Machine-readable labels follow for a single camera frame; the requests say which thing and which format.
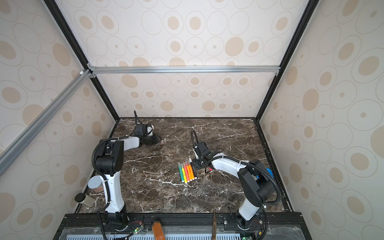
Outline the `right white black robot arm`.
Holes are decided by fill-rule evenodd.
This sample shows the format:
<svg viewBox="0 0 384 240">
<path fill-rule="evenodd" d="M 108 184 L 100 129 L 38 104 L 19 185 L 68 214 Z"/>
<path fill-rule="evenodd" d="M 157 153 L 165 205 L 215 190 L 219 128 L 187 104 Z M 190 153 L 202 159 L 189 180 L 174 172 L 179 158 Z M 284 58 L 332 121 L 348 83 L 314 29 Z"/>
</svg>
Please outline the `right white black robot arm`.
<svg viewBox="0 0 384 240">
<path fill-rule="evenodd" d="M 273 176 L 259 160 L 243 161 L 211 151 L 205 142 L 194 144 L 195 170 L 211 168 L 226 172 L 239 179 L 246 196 L 235 214 L 240 229 L 247 230 L 256 215 L 268 205 L 276 205 L 281 200 L 280 188 Z"/>
</svg>

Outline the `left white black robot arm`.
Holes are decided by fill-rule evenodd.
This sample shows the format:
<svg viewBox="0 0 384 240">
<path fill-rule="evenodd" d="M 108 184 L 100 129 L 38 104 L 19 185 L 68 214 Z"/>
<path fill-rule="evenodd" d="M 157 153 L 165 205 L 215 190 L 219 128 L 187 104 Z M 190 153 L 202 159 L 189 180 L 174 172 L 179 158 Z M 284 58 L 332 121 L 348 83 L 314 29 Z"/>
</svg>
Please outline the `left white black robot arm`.
<svg viewBox="0 0 384 240">
<path fill-rule="evenodd" d="M 139 123 L 131 135 L 104 139 L 95 147 L 92 166 L 101 178 L 105 194 L 105 206 L 97 212 L 108 222 L 125 226 L 129 221 L 120 183 L 124 152 L 142 145 L 156 145 L 159 139 L 153 125 Z"/>
</svg>

